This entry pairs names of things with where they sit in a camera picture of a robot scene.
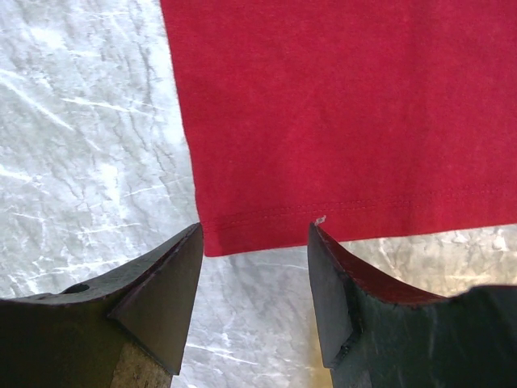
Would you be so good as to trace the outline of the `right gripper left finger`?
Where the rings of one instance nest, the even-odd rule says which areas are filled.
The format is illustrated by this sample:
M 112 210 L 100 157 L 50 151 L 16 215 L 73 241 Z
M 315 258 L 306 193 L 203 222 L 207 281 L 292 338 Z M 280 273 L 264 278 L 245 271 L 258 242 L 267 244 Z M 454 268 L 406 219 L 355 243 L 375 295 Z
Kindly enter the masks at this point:
M 194 224 L 60 293 L 2 300 L 2 386 L 170 386 L 182 365 L 203 248 Z

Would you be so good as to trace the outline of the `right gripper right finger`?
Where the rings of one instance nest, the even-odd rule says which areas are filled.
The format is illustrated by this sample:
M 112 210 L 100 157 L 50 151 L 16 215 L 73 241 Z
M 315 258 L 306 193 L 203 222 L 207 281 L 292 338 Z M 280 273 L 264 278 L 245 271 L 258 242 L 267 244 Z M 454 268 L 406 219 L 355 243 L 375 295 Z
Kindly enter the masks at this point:
M 333 386 L 515 386 L 515 286 L 442 297 L 387 275 L 316 225 L 308 267 Z

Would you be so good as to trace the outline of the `red t shirt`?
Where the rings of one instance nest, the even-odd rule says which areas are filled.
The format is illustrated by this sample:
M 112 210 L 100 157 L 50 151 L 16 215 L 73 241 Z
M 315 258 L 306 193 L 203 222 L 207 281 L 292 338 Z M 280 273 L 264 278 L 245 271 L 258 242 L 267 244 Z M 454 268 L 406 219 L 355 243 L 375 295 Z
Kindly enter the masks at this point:
M 161 8 L 206 255 L 515 223 L 515 2 Z

